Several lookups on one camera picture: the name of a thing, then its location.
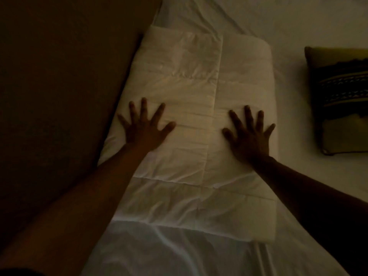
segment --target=white bed sheet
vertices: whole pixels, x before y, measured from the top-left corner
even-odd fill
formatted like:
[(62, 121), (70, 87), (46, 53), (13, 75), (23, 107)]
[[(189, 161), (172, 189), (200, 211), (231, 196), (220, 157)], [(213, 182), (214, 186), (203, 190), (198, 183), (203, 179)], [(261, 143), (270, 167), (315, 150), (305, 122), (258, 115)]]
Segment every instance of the white bed sheet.
[[(368, 201), (367, 154), (327, 157), (315, 146), (303, 53), (306, 45), (368, 48), (368, 0), (163, 0), (155, 25), (267, 41), (274, 56), (280, 161)], [(268, 248), (274, 274), (346, 275), (281, 203), (277, 220), (276, 241), (269, 247), (188, 230), (113, 223), (84, 273), (270, 275)]]

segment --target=cushion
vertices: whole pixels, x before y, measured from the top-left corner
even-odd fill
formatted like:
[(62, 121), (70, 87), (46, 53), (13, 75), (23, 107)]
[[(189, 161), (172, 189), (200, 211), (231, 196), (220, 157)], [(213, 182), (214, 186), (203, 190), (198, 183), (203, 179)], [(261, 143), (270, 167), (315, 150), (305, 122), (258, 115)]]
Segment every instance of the cushion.
[(368, 50), (306, 47), (305, 55), (322, 152), (368, 152)]
[[(221, 134), (232, 127), (228, 110), (244, 119), (244, 105), (265, 110), (276, 122), (271, 51), (264, 41), (240, 35), (213, 36), (152, 26), (131, 65), (117, 113), (128, 102), (148, 99), (152, 116), (166, 108), (159, 126), (175, 130), (135, 172), (114, 220), (188, 228), (240, 240), (274, 239), (276, 197), (267, 184), (232, 155)], [(100, 163), (125, 143), (117, 118)], [(277, 157), (277, 133), (270, 140)]]

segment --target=hand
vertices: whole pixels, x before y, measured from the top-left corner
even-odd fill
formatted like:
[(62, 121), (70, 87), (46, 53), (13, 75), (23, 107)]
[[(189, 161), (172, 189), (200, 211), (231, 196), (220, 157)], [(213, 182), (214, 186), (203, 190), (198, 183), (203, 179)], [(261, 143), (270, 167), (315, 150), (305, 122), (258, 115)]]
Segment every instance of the hand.
[(147, 118), (147, 99), (142, 98), (140, 106), (140, 116), (138, 116), (134, 102), (129, 103), (131, 123), (120, 114), (118, 119), (125, 130), (126, 143), (135, 144), (144, 149), (146, 153), (159, 147), (168, 134), (175, 128), (176, 123), (168, 123), (162, 131), (157, 129), (159, 120), (165, 109), (165, 104), (162, 103), (156, 110), (151, 120)]
[(268, 141), (276, 125), (270, 125), (269, 128), (263, 132), (263, 111), (258, 112), (255, 126), (249, 106), (245, 106), (244, 111), (246, 116), (246, 128), (243, 126), (242, 121), (239, 120), (236, 113), (231, 110), (229, 111), (229, 115), (235, 125), (237, 137), (235, 137), (228, 128), (222, 129), (222, 134), (230, 143), (231, 150), (235, 157), (241, 162), (248, 162), (252, 165), (253, 161), (262, 156), (269, 155)]

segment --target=white fabric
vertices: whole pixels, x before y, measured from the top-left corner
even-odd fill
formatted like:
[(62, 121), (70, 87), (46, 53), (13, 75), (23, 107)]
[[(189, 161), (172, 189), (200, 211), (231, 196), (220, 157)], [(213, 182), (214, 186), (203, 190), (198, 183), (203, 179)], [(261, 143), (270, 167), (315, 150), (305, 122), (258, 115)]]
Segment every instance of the white fabric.
[[(368, 48), (367, 11), (367, 0), (163, 0), (155, 25), (266, 40), (274, 60), (280, 161), (368, 201), (367, 155), (326, 157), (315, 146), (303, 53), (307, 45)], [(259, 245), (270, 248), (277, 275), (347, 275), (280, 202), (277, 215), (274, 244)], [(179, 228), (114, 223), (119, 225), (108, 227), (85, 275), (271, 275), (267, 269), (252, 270), (271, 264), (248, 242), (219, 236), (213, 240)]]
[[(276, 196), (250, 168), (232, 155), (221, 134), (232, 127), (228, 111), (244, 119), (244, 105), (276, 122), (274, 76), (269, 46), (259, 39), (178, 32), (152, 26), (132, 62), (117, 112), (129, 116), (128, 102), (148, 99), (150, 115), (160, 102), (163, 127), (177, 126), (141, 163), (114, 215), (181, 227), (239, 240), (274, 239)], [(100, 162), (125, 143), (117, 118)], [(277, 132), (270, 151), (277, 157)]]

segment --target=finger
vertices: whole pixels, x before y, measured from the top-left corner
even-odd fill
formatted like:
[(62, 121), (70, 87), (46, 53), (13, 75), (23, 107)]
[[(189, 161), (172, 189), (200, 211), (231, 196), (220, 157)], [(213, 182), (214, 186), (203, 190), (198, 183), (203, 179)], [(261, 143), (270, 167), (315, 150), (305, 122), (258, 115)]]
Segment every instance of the finger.
[(129, 122), (121, 114), (118, 114), (117, 118), (119, 119), (120, 123), (122, 124), (124, 130), (127, 130), (130, 126)]
[(249, 106), (244, 106), (244, 113), (246, 115), (246, 129), (250, 132), (254, 132), (254, 121), (251, 108)]
[(132, 120), (132, 124), (138, 123), (138, 114), (136, 111), (136, 106), (134, 105), (134, 102), (129, 103), (129, 110), (130, 110), (130, 118)]
[(263, 111), (259, 111), (258, 112), (258, 116), (257, 116), (257, 123), (255, 124), (255, 130), (257, 132), (263, 132), (263, 119), (264, 119), (264, 112)]
[(267, 139), (269, 139), (270, 138), (270, 136), (271, 136), (271, 134), (272, 134), (272, 132), (274, 131), (274, 129), (275, 129), (275, 127), (276, 127), (276, 124), (272, 124), (272, 125), (270, 125), (269, 127), (268, 127), (268, 129), (267, 130), (265, 130), (265, 134), (264, 134), (264, 136), (267, 138)]
[(228, 128), (223, 128), (222, 134), (224, 135), (224, 137), (230, 143), (231, 146), (235, 144), (235, 137), (231, 130), (229, 130)]
[(172, 132), (175, 126), (176, 126), (175, 122), (168, 123), (165, 126), (165, 128), (163, 128), (163, 130), (161, 131), (162, 138), (165, 139), (168, 136), (168, 134)]
[(161, 116), (163, 114), (163, 111), (165, 109), (165, 104), (162, 103), (159, 108), (154, 113), (154, 116), (151, 119), (151, 124), (154, 126), (157, 126), (159, 124), (159, 120), (161, 119)]
[(147, 121), (147, 99), (142, 98), (140, 102), (140, 120)]
[(239, 137), (244, 136), (245, 128), (243, 126), (242, 121), (239, 119), (239, 117), (236, 115), (236, 113), (233, 110), (229, 111), (229, 116), (235, 126), (238, 136)]

